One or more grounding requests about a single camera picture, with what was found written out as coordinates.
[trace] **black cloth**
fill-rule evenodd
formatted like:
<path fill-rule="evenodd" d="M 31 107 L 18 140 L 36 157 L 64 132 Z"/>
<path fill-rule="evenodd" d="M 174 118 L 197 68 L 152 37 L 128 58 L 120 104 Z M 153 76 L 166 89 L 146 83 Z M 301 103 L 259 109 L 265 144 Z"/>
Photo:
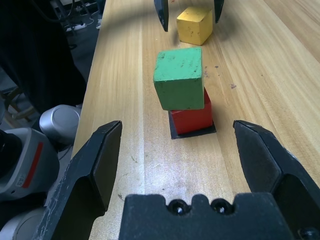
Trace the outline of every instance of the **black cloth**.
<path fill-rule="evenodd" d="M 48 0 L 35 2 L 57 19 Z M 61 24 L 42 18 L 30 0 L 0 0 L 0 66 L 39 113 L 84 100 L 87 85 Z"/>

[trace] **block stack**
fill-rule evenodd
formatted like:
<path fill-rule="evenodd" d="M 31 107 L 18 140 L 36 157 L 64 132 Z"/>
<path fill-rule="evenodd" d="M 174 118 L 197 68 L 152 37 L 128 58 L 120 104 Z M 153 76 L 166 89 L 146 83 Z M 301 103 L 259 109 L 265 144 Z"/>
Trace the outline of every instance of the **block stack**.
<path fill-rule="evenodd" d="M 160 52 L 153 83 L 163 110 L 171 114 L 178 135 L 213 125 L 211 101 L 202 78 L 200 47 Z"/>

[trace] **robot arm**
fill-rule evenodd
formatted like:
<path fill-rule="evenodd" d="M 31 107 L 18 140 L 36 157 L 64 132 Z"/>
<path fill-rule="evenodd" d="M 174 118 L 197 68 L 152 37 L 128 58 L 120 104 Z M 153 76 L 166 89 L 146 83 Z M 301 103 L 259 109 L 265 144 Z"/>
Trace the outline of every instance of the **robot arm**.
<path fill-rule="evenodd" d="M 6 111 L 5 102 L 4 102 L 3 99 L 0 97 L 0 124 L 1 124 L 1 122 L 2 122 L 2 119 L 3 119 L 4 116 L 5 116 L 5 111 Z"/>

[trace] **red label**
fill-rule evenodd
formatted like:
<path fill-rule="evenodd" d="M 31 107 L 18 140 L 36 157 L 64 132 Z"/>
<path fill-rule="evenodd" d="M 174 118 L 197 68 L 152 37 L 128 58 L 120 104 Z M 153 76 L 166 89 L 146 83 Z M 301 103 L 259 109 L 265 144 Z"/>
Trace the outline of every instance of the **red label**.
<path fill-rule="evenodd" d="M 24 184 L 22 185 L 22 187 L 24 189 L 27 189 L 30 186 L 31 180 L 35 175 L 36 168 L 37 168 L 37 165 L 38 165 L 38 162 L 39 162 L 40 155 L 41 155 L 43 147 L 44 147 L 44 143 L 43 142 L 39 142 L 38 147 L 36 148 L 36 151 L 35 151 L 35 155 L 34 155 L 34 158 L 33 158 L 29 173 L 26 176 Z"/>

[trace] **screw hole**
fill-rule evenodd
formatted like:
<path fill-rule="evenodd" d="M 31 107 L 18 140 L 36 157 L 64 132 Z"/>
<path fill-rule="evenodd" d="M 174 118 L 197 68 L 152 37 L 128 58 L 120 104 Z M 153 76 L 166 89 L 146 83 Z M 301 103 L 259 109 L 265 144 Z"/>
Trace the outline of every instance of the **screw hole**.
<path fill-rule="evenodd" d="M 234 207 L 223 198 L 218 198 L 212 201 L 211 208 L 221 215 L 230 215 L 234 213 Z"/>
<path fill-rule="evenodd" d="M 169 203 L 168 210 L 174 215 L 182 216 L 190 211 L 190 206 L 188 206 L 183 200 L 176 199 Z"/>
<path fill-rule="evenodd" d="M 305 227 L 298 230 L 298 234 L 302 240 L 318 240 L 320 233 L 314 227 Z"/>

